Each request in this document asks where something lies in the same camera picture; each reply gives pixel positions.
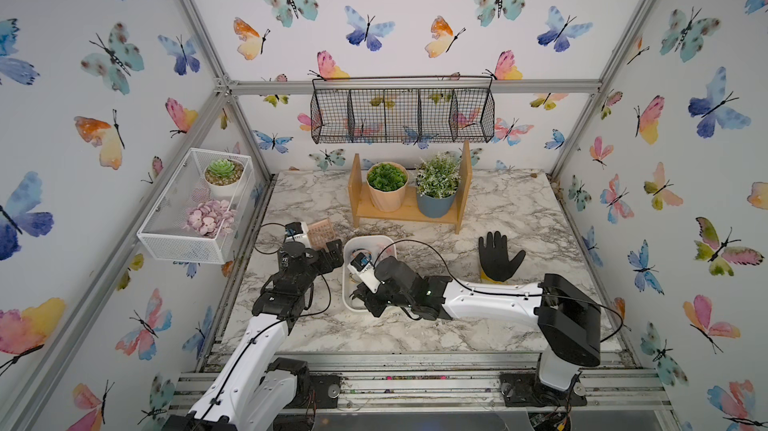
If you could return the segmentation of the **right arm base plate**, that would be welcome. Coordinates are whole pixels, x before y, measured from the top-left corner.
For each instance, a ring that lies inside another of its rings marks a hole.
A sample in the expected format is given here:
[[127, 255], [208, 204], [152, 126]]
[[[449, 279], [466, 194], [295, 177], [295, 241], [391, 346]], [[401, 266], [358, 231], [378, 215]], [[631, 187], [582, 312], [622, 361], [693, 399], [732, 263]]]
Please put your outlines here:
[[523, 407], [584, 407], [586, 391], [579, 379], [566, 391], [545, 386], [535, 372], [503, 373], [499, 376], [499, 391], [508, 408]]

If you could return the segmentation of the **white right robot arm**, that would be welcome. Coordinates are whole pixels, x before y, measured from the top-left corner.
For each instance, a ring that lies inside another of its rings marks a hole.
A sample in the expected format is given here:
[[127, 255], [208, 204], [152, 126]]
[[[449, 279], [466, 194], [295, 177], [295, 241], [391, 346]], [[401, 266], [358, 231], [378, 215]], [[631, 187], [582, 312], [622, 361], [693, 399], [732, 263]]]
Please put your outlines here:
[[579, 370], [601, 364], [604, 307], [559, 274], [547, 273], [526, 285], [472, 283], [422, 277], [394, 256], [374, 263], [362, 253], [353, 256], [347, 270], [360, 281], [352, 297], [376, 317], [397, 307], [417, 320], [482, 318], [539, 330], [547, 347], [537, 364], [537, 381], [551, 390], [569, 390]]

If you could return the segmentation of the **pink white watch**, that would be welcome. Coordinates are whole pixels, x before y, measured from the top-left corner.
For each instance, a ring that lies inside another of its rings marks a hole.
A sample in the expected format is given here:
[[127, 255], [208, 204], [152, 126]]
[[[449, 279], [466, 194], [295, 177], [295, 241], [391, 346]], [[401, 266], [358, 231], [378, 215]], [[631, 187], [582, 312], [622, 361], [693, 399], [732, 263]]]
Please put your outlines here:
[[389, 256], [394, 256], [395, 254], [396, 254], [396, 247], [395, 247], [395, 244], [392, 243], [381, 250], [379, 259], [384, 260]]

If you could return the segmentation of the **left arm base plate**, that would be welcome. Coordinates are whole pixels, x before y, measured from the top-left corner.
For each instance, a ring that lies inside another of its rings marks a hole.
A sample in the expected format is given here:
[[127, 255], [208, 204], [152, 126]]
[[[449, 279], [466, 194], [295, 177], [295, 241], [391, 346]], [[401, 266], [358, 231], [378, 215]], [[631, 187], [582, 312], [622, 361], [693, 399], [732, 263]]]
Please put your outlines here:
[[285, 409], [336, 409], [341, 394], [341, 377], [332, 374], [306, 374], [297, 377], [294, 399]]

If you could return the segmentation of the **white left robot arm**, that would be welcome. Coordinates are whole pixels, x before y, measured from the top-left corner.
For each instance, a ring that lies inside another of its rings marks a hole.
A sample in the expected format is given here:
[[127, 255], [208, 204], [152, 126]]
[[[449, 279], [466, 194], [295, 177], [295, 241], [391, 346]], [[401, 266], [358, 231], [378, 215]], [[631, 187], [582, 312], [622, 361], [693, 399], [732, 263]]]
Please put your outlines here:
[[316, 278], [344, 263], [342, 241], [315, 250], [289, 240], [278, 249], [277, 263], [213, 384], [186, 415], [170, 416], [164, 430], [268, 430], [286, 406], [307, 399], [307, 363], [275, 354], [311, 306]]

